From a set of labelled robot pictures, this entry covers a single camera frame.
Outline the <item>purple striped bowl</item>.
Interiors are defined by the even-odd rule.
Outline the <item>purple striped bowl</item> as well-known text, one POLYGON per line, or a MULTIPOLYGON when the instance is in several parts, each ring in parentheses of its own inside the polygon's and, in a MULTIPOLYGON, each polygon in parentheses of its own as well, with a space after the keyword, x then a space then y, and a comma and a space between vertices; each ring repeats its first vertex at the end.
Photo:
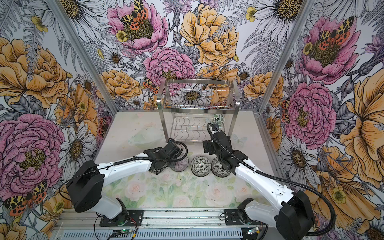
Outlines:
POLYGON ((187 157, 181 161, 170 164, 170 168, 175 172, 183 172, 188 168, 188 166, 189 166, 189 159, 187 157))

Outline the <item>black white floral bowl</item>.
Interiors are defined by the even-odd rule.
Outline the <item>black white floral bowl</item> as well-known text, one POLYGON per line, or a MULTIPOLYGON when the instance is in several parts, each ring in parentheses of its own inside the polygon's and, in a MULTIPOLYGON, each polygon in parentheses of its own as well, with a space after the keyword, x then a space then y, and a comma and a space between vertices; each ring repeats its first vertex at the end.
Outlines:
POLYGON ((192 173, 197 177, 205 177, 211 172, 211 161, 204 156, 196 156, 191 161, 192 173))

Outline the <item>green leaf pattern bowl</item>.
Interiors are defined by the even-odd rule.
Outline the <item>green leaf pattern bowl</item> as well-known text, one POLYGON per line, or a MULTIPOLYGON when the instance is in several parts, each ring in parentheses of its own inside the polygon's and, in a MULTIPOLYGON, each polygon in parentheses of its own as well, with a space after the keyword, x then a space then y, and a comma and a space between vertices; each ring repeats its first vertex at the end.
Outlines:
POLYGON ((223 126, 225 123, 225 116, 223 114, 214 114, 213 124, 217 124, 218 126, 223 126))

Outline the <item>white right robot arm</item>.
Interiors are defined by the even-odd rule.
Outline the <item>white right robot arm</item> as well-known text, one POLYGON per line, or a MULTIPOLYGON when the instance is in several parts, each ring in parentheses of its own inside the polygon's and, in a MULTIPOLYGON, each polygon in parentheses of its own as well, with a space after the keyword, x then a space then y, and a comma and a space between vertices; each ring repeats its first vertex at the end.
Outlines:
POLYGON ((244 153, 233 150, 230 137, 223 131, 210 136, 210 140, 203 142, 204 152, 216 155, 225 170, 250 184, 270 203, 270 207, 259 207, 253 201, 246 203, 245 216, 277 228, 286 240, 303 239, 315 223, 309 197, 264 176, 244 153))

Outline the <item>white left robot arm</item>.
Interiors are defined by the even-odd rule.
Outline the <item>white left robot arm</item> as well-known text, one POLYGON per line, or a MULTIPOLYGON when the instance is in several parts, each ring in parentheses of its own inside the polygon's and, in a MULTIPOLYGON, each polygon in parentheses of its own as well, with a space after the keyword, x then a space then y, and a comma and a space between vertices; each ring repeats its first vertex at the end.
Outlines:
POLYGON ((67 191, 77 213, 92 211, 100 214, 112 226, 123 226, 129 221, 129 212, 120 198, 109 198, 104 187, 128 176, 162 169, 187 158, 188 147, 169 139, 164 147, 148 149, 128 159, 96 164, 87 161, 67 183, 67 191))

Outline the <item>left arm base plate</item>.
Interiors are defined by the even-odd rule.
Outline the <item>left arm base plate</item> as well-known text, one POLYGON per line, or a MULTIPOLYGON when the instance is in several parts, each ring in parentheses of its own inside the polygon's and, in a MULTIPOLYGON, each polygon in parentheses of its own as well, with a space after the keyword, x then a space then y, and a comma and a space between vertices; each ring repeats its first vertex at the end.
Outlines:
POLYGON ((123 210, 113 219, 102 215, 100 227, 140 227, 144 210, 123 210))

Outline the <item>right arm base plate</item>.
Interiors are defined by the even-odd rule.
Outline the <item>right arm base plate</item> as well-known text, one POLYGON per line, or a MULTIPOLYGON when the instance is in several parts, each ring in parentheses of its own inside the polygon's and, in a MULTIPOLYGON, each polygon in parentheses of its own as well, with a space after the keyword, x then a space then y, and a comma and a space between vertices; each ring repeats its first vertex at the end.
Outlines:
POLYGON ((261 226, 262 222, 251 220, 244 210, 224 209, 224 221, 226 226, 261 226))

